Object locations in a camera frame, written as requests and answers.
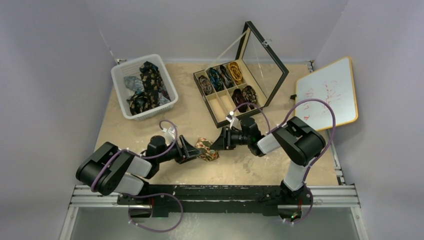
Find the black tie organizer box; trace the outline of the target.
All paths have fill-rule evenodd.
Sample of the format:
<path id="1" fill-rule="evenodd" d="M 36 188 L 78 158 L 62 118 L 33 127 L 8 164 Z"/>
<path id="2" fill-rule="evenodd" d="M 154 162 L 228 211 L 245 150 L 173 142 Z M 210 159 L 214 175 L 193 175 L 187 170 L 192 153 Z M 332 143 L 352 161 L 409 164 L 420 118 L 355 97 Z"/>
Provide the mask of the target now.
<path id="1" fill-rule="evenodd" d="M 252 21 L 246 21 L 241 35 L 224 52 L 193 73 L 217 128 L 229 124 L 229 112 L 250 117 L 273 101 L 289 70 L 270 43 Z"/>

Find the white plastic basket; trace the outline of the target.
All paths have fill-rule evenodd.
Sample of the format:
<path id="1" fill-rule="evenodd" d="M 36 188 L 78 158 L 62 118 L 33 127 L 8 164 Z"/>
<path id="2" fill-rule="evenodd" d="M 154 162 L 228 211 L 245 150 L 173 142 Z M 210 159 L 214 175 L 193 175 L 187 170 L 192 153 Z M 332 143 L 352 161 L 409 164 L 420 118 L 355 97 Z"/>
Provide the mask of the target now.
<path id="1" fill-rule="evenodd" d="M 123 116 L 141 121 L 174 107 L 179 99 L 158 54 L 126 61 L 111 69 L 113 85 Z"/>

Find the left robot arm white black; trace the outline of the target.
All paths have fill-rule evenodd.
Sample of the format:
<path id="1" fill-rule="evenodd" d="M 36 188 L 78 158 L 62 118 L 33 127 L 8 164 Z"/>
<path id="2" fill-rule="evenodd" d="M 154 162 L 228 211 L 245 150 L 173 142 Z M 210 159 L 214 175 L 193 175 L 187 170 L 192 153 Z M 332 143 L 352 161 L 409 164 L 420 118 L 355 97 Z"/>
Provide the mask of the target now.
<path id="1" fill-rule="evenodd" d="M 111 193 L 128 194 L 138 205 L 149 199 L 148 180 L 160 169 L 160 164 L 175 161 L 183 164 L 197 158 L 201 151 L 183 135 L 166 144 L 163 136 L 150 139 L 144 155 L 105 142 L 77 169 L 75 177 L 89 186 L 92 192 L 108 196 Z"/>

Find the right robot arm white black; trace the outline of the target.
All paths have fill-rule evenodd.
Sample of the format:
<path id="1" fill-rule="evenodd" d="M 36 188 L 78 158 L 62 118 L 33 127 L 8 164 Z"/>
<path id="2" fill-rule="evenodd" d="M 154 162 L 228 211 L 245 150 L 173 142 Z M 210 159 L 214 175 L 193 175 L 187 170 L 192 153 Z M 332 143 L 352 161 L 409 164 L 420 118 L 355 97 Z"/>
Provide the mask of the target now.
<path id="1" fill-rule="evenodd" d="M 217 151 L 233 150 L 238 145 L 246 145 L 257 157 L 283 149 L 291 162 L 280 185 L 280 196 L 284 202 L 294 203 L 300 198 L 300 190 L 305 186 L 304 177 L 308 166 L 326 146 L 322 135 L 296 116 L 267 135 L 261 133 L 252 117 L 241 120 L 240 126 L 240 129 L 222 127 L 219 137 L 210 148 Z"/>

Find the paisley orange green tie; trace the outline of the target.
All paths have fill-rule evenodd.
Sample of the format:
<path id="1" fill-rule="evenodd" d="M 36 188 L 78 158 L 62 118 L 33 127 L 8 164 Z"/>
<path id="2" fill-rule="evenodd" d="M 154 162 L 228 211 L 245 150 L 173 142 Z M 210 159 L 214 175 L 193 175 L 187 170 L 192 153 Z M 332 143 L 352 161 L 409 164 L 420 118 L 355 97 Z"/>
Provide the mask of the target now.
<path id="1" fill-rule="evenodd" d="M 217 150 L 211 149 L 212 144 L 212 141 L 204 137 L 199 137 L 195 144 L 195 148 L 200 151 L 200 155 L 198 157 L 206 162 L 212 162 L 217 160 L 220 155 Z"/>

